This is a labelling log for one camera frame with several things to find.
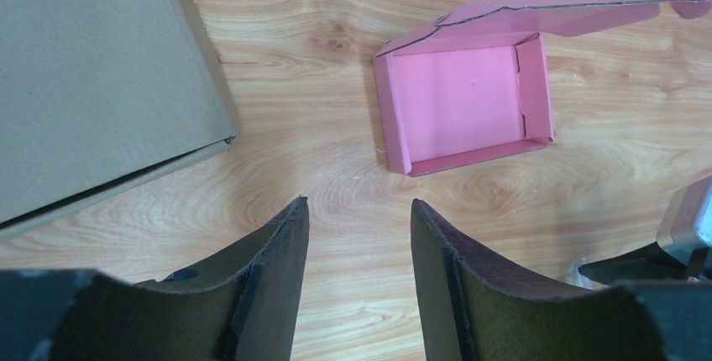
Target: gray cardboard box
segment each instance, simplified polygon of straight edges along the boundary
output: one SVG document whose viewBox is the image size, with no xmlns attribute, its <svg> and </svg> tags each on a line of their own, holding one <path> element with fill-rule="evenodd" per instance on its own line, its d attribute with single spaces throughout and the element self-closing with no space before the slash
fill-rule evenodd
<svg viewBox="0 0 712 361">
<path fill-rule="evenodd" d="M 191 0 L 0 0 L 0 237 L 215 155 L 237 135 Z"/>
</svg>

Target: light brown wood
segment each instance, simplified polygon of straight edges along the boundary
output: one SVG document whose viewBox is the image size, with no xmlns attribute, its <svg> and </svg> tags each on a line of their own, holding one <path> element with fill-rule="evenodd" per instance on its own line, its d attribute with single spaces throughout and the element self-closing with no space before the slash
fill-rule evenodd
<svg viewBox="0 0 712 361">
<path fill-rule="evenodd" d="M 311 242 L 293 359 L 423 359 L 410 204 L 562 278 L 654 239 L 712 173 L 712 16 L 547 37 L 557 140 L 409 178 L 387 170 L 371 55 L 469 0 L 195 0 L 233 89 L 234 149 L 0 243 L 0 265 L 160 279 L 297 195 Z"/>
</svg>

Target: open pink cardboard box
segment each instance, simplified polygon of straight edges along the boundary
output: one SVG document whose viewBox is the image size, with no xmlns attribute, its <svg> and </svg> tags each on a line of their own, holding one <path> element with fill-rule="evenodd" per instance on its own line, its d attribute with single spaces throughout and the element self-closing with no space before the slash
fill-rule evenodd
<svg viewBox="0 0 712 361">
<path fill-rule="evenodd" d="M 487 0 L 465 4 L 374 56 L 388 164 L 423 175 L 553 141 L 542 32 L 579 36 L 712 0 Z"/>
</svg>

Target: wood grain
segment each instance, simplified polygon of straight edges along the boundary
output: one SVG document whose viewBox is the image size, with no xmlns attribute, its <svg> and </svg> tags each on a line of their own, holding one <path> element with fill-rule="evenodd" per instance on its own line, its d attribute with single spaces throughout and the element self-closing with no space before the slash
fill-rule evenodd
<svg viewBox="0 0 712 361">
<path fill-rule="evenodd" d="M 297 195 L 311 242 L 293 359 L 423 359 L 409 246 L 419 197 L 561 278 L 654 239 L 673 190 L 712 173 L 712 18 L 549 36 L 550 148 L 417 179 L 388 172 L 371 55 L 469 0 L 195 0 L 243 138 L 230 152 L 0 243 L 0 264 L 163 278 Z"/>
</svg>

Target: large cardboard box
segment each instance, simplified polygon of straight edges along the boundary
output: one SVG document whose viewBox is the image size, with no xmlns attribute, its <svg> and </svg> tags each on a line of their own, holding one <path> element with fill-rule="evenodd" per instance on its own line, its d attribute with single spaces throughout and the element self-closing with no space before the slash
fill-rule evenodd
<svg viewBox="0 0 712 361">
<path fill-rule="evenodd" d="M 0 0 L 0 13 L 0 236 L 238 136 L 191 0 Z"/>
<path fill-rule="evenodd" d="M 660 13 L 705 15 L 710 0 L 487 0 L 391 40 L 374 71 L 393 172 L 422 175 L 549 145 L 542 33 L 579 36 Z"/>
</svg>

